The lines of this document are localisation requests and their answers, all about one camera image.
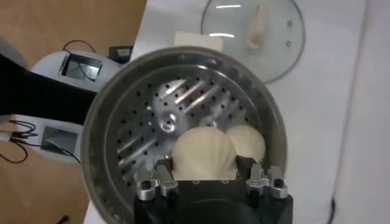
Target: stainless steel pot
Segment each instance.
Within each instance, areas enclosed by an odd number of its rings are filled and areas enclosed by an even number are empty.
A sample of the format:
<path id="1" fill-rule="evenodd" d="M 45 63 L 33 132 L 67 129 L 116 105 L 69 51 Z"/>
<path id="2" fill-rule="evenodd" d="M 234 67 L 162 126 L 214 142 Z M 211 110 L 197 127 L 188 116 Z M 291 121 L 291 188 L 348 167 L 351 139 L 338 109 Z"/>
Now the stainless steel pot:
<path id="1" fill-rule="evenodd" d="M 266 141 L 264 166 L 286 166 L 279 110 L 259 79 L 222 53 L 199 47 L 152 52 L 131 62 L 94 99 L 83 131 L 89 195 L 109 223 L 133 220 L 134 175 L 170 156 L 186 130 L 249 124 Z"/>

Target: screw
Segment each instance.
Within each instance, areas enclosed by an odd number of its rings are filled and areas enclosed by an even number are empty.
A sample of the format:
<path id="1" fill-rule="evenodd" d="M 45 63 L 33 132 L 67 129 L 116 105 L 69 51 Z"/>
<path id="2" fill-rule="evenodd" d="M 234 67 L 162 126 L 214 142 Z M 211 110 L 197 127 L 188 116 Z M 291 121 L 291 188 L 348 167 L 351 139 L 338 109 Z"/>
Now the screw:
<path id="1" fill-rule="evenodd" d="M 152 182 L 150 180 L 144 180 L 141 183 L 142 190 L 149 190 L 152 187 Z"/>
<path id="2" fill-rule="evenodd" d="M 282 179 L 280 178 L 274 179 L 274 187 L 282 188 L 284 185 L 285 182 Z"/>
<path id="3" fill-rule="evenodd" d="M 168 198 L 169 200 L 173 200 L 173 199 L 176 198 L 176 196 L 177 196 L 177 194 L 176 194 L 175 191 L 170 191 L 170 192 L 168 192 L 167 198 Z"/>

